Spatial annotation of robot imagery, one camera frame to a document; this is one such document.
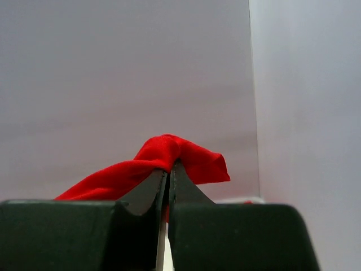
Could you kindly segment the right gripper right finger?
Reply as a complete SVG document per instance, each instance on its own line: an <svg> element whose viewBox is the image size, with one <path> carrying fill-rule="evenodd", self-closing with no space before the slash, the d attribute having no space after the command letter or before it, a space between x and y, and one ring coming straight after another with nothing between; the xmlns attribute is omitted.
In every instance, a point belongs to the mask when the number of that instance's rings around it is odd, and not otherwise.
<svg viewBox="0 0 361 271"><path fill-rule="evenodd" d="M285 204L217 204L176 163L169 241L175 270L319 270L306 224Z"/></svg>

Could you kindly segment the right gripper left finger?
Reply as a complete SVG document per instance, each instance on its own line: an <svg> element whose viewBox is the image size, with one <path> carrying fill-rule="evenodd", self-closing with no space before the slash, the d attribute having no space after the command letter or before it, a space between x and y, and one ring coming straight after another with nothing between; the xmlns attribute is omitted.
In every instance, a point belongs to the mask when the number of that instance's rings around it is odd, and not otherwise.
<svg viewBox="0 0 361 271"><path fill-rule="evenodd" d="M166 173L118 200L1 203L2 270L152 270Z"/></svg>

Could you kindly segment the red t shirt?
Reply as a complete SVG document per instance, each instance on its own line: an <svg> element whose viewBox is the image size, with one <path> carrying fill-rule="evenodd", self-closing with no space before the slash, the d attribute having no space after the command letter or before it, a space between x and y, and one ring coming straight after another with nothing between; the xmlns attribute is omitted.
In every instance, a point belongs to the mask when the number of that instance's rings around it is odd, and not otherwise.
<svg viewBox="0 0 361 271"><path fill-rule="evenodd" d="M101 169L56 197L56 200L117 200L143 182L155 170L170 173L180 160L196 185L228 182L222 154L184 138L163 134L148 139L136 156Z"/></svg>

